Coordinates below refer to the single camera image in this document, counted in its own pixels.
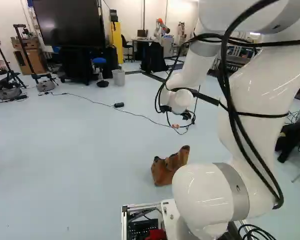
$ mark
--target brown shoe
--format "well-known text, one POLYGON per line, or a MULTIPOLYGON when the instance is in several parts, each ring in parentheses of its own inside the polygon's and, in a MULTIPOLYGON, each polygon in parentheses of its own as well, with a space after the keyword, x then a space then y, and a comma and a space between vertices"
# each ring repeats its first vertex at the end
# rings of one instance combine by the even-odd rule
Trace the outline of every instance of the brown shoe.
POLYGON ((166 159, 156 156, 151 166, 154 184, 164 186, 172 184, 172 178, 176 171, 188 162, 190 146, 183 146, 179 152, 166 159))

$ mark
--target black adapter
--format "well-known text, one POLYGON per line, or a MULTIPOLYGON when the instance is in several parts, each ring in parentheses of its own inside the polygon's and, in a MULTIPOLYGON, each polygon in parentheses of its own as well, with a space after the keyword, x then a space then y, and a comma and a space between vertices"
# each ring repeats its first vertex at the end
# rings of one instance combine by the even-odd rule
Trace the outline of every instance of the black adapter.
POLYGON ((124 104, 123 102, 117 102, 117 103, 115 103, 113 106, 117 109, 117 108, 122 108, 122 107, 124 107, 125 104, 124 104))

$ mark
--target stool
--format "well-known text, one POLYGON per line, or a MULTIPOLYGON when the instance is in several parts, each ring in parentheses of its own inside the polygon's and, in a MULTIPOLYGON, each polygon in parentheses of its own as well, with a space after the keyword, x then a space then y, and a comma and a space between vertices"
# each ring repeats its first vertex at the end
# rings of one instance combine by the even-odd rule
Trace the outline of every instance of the stool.
POLYGON ((101 74, 100 79, 103 80, 104 77, 102 75, 102 71, 103 71, 104 66, 107 64, 107 60, 103 57, 96 57, 96 58, 92 59, 92 62, 94 65, 94 69, 97 69, 97 68, 100 69, 100 72, 99 72, 99 75, 101 74))
POLYGON ((97 69, 99 68, 99 78, 100 78, 100 81, 98 81, 96 84, 98 87, 100 88, 106 88, 108 87, 109 85, 109 82, 108 81, 105 81, 104 80, 104 77, 103 77, 103 68, 106 66, 107 64, 107 60, 103 57, 96 57, 94 59, 92 59, 92 62, 93 62, 93 65, 94 65, 94 69, 97 69))

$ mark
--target yellow cabinet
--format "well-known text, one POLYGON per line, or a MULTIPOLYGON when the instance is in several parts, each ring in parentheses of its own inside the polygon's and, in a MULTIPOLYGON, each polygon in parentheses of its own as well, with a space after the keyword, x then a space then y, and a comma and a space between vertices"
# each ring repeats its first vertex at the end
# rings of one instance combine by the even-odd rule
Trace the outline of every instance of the yellow cabinet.
POLYGON ((124 62, 122 38, 121 38, 121 24, 120 22, 111 22, 110 42, 116 47, 116 54, 118 55, 118 63, 124 62))

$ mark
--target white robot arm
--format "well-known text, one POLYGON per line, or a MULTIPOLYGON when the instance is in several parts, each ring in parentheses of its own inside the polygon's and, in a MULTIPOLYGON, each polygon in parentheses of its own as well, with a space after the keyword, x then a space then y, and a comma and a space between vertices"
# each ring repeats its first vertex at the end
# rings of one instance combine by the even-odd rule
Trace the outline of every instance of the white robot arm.
MULTIPOLYGON (((242 12, 257 2, 199 0, 196 35, 223 34, 242 12)), ((300 40, 300 0, 276 1, 248 18, 236 30, 265 34, 264 42, 300 40)), ((193 94, 187 89, 170 90, 194 89, 202 84, 220 45, 218 42, 195 41, 189 46, 181 73, 170 78, 162 89, 161 105, 169 106, 178 115, 193 103, 193 94)), ((249 64, 230 77, 229 86, 238 112, 287 113, 300 88, 300 45, 264 47, 249 64)), ((227 108, 225 97, 220 102, 227 108)), ((239 118, 266 166, 273 172, 274 148, 285 118, 245 115, 239 118)), ((201 240, 218 238, 226 231, 228 222, 263 215, 276 205, 274 195, 243 156, 234 138, 229 114, 221 106, 218 126, 219 139, 232 153, 232 159, 228 163, 186 165, 176 172, 172 181, 180 216, 189 232, 201 240)), ((240 139, 253 164, 276 189, 241 134, 240 139)))

